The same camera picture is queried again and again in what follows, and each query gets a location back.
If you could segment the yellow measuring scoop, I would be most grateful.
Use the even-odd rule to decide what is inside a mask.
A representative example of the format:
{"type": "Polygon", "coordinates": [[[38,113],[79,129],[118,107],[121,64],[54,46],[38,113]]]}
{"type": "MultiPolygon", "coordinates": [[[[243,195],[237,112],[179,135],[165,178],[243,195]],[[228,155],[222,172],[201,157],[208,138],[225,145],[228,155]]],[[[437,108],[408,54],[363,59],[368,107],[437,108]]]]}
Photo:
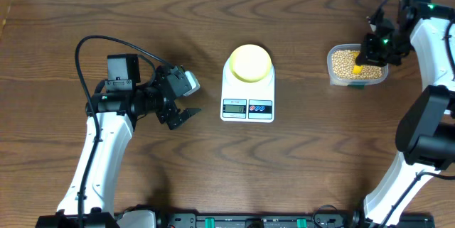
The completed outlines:
{"type": "Polygon", "coordinates": [[[352,73],[354,75],[360,75],[363,71],[363,66],[362,65],[358,65],[357,62],[356,62],[356,59],[357,57],[360,55],[360,51],[357,51],[357,50],[353,50],[351,52],[352,56],[353,56],[353,71],[352,73]]]}

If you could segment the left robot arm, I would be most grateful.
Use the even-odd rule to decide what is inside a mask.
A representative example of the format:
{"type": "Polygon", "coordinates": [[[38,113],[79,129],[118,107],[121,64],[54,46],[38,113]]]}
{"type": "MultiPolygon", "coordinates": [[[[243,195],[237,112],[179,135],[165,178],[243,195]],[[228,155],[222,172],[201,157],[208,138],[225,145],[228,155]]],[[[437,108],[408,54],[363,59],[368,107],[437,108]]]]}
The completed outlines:
{"type": "Polygon", "coordinates": [[[177,129],[198,108],[180,110],[175,101],[200,88],[189,70],[173,65],[154,67],[141,83],[137,54],[109,55],[107,79],[86,105],[87,133],[75,175],[54,215],[41,216],[37,227],[162,227],[165,221],[146,208],[116,217],[114,194],[122,159],[137,121],[155,114],[161,124],[177,129]]]}

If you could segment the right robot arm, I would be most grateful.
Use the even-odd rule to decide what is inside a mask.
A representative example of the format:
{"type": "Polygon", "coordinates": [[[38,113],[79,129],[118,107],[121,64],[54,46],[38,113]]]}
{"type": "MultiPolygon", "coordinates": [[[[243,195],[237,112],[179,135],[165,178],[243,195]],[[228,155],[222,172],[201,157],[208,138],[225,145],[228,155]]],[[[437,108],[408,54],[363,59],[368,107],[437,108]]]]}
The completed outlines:
{"type": "Polygon", "coordinates": [[[432,0],[399,0],[397,22],[377,7],[368,23],[356,65],[401,65],[414,51],[422,93],[399,122],[397,154],[379,185],[354,212],[352,227],[396,227],[406,206],[432,178],[454,163],[454,9],[432,0]]]}

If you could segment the white digital kitchen scale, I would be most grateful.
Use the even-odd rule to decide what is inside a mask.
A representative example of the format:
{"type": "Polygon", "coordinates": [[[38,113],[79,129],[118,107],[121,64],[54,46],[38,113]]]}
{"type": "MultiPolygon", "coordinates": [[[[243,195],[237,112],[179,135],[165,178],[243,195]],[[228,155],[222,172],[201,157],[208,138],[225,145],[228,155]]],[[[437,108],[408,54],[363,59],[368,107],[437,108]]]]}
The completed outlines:
{"type": "Polygon", "coordinates": [[[271,123],[275,114],[274,66],[258,82],[234,76],[228,58],[223,68],[220,118],[223,121],[271,123]]]}

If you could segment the yellow bowl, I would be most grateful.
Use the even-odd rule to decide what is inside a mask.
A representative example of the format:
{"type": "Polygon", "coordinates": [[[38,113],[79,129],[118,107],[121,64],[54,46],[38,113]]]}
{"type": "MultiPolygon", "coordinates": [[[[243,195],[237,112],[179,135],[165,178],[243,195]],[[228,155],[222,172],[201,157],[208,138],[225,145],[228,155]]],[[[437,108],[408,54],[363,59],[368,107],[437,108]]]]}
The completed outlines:
{"type": "Polygon", "coordinates": [[[231,53],[229,68],[240,81],[259,82],[270,73],[272,60],[269,53],[259,45],[241,45],[231,53]]]}

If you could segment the soybeans in container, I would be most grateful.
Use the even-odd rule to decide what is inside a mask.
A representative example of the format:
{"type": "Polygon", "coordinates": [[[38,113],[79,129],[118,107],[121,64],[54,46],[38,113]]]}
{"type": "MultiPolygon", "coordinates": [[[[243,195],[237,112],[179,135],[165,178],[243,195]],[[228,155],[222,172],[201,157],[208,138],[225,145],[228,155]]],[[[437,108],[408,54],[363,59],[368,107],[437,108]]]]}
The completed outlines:
{"type": "Polygon", "coordinates": [[[332,56],[332,65],[334,73],[341,79],[349,80],[372,80],[382,77],[382,68],[362,65],[363,71],[360,75],[354,75],[352,50],[337,50],[332,56]]]}

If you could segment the green tape patch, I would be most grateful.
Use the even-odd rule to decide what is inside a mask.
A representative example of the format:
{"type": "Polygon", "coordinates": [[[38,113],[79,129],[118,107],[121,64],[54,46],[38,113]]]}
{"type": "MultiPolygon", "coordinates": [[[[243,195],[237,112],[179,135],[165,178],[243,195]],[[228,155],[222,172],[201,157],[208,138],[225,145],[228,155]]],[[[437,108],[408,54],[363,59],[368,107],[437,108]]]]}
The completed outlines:
{"type": "Polygon", "coordinates": [[[348,85],[348,87],[352,87],[352,88],[355,88],[355,89],[364,89],[365,88],[365,85],[348,85]]]}

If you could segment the clear plastic container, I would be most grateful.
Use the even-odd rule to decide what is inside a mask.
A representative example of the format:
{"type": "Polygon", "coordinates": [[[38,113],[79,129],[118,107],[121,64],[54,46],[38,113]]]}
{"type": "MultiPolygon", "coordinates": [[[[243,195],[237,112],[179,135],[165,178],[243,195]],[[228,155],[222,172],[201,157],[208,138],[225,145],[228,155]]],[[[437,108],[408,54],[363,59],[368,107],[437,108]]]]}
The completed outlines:
{"type": "Polygon", "coordinates": [[[342,44],[333,47],[327,55],[327,66],[331,85],[366,86],[385,80],[388,67],[356,65],[360,44],[342,44]]]}

